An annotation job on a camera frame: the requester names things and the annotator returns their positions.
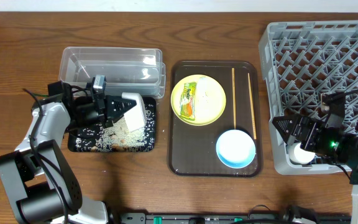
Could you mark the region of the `white bowl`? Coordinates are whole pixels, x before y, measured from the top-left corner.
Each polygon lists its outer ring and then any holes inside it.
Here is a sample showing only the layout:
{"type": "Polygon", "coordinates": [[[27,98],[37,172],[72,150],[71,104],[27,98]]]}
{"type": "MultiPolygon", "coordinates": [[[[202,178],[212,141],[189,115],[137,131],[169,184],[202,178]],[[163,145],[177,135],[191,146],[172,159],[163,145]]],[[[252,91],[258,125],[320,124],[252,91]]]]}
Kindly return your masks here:
{"type": "Polygon", "coordinates": [[[143,128],[147,122],[144,101],[138,93],[122,93],[122,98],[134,100],[136,105],[124,114],[124,119],[129,132],[143,128]]]}

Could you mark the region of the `white cup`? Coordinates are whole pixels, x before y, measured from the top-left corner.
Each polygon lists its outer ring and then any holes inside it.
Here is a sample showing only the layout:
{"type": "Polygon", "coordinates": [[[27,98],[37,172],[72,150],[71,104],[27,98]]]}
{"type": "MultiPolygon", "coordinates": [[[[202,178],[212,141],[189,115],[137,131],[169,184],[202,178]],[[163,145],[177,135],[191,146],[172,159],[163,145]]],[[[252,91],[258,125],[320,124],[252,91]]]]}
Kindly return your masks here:
{"type": "Polygon", "coordinates": [[[309,164],[315,157],[314,152],[309,152],[301,148],[301,143],[296,142],[287,146],[289,159],[295,164],[309,164]]]}

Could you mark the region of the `wooden chopstick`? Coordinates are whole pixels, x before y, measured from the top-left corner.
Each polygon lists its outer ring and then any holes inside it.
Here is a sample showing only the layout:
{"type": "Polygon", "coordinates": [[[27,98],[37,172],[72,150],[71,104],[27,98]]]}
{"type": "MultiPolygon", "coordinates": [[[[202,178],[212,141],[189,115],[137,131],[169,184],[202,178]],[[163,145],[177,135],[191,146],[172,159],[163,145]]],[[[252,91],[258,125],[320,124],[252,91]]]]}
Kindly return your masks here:
{"type": "Polygon", "coordinates": [[[231,68],[232,75],[232,109],[233,109],[233,126],[236,129],[237,120],[236,120],[236,84],[235,84],[235,68],[231,68]]]}
{"type": "Polygon", "coordinates": [[[251,118],[252,118],[253,138],[254,138],[254,140],[256,140],[257,139],[257,131],[256,131],[256,125],[255,125],[254,100],[253,100],[253,94],[252,94],[252,84],[251,84],[250,73],[247,74],[247,78],[248,78],[248,86],[249,86],[249,100],[250,100],[250,112],[251,112],[251,118]]]}

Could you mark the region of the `blue bowl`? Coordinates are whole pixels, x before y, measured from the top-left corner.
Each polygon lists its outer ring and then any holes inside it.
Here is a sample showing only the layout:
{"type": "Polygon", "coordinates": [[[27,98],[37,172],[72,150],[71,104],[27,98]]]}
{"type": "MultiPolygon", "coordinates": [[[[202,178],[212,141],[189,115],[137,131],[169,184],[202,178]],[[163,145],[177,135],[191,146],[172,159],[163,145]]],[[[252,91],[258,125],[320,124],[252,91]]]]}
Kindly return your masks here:
{"type": "Polygon", "coordinates": [[[255,159],[256,145],[249,134],[232,129],[218,137],[216,154],[225,166],[242,169],[250,165],[255,159]]]}

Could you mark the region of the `yellow plate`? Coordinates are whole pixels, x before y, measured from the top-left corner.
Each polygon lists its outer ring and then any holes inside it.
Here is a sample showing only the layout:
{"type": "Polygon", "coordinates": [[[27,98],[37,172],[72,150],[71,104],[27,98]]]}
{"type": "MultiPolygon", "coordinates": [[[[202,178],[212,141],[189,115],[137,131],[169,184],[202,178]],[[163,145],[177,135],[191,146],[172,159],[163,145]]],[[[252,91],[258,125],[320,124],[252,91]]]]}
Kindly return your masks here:
{"type": "Polygon", "coordinates": [[[226,107],[222,85],[206,75],[190,75],[173,87],[170,103],[174,114],[186,124],[204,126],[215,122],[226,107]]]}

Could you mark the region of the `green snack wrapper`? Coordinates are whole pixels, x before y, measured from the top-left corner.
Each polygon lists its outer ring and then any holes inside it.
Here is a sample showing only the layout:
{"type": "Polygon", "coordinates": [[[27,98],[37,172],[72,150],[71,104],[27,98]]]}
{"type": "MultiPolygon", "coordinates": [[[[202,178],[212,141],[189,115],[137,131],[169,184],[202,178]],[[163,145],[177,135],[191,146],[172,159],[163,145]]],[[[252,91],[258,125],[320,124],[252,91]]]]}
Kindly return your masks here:
{"type": "Polygon", "coordinates": [[[180,97],[180,116],[187,120],[195,120],[196,82],[185,83],[180,97]]]}

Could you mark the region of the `white napkin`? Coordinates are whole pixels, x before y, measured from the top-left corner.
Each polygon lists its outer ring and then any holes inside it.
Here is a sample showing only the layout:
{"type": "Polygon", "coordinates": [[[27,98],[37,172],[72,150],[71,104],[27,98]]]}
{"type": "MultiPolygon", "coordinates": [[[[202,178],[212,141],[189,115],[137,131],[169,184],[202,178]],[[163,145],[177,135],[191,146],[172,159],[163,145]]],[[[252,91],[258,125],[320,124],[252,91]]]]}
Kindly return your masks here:
{"type": "Polygon", "coordinates": [[[211,77],[201,77],[196,86],[196,103],[200,108],[216,105],[220,84],[211,77]]]}

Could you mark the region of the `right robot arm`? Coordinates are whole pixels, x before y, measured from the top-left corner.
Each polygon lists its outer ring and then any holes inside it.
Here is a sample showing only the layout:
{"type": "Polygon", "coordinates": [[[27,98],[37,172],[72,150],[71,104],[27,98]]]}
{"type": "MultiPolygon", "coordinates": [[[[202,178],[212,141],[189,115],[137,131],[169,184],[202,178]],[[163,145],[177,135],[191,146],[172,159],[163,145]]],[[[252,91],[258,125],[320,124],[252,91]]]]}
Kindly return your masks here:
{"type": "Polygon", "coordinates": [[[358,223],[358,135],[342,131],[339,121],[331,126],[327,121],[300,114],[274,117],[272,124],[287,145],[298,141],[303,150],[320,154],[334,164],[345,164],[351,169],[351,222],[358,223]]]}

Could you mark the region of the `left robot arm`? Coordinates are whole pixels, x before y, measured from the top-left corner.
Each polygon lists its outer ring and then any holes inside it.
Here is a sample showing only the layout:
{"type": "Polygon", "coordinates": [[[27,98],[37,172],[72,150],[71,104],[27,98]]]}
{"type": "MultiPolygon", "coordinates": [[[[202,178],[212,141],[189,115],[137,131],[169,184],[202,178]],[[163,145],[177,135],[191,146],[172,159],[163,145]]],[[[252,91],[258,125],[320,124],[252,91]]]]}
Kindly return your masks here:
{"type": "Polygon", "coordinates": [[[74,97],[73,86],[48,85],[36,99],[27,136],[14,152],[0,156],[0,178],[18,223],[118,223],[104,201],[83,196],[60,146],[65,133],[101,123],[110,127],[138,106],[104,94],[104,86],[74,97]]]}

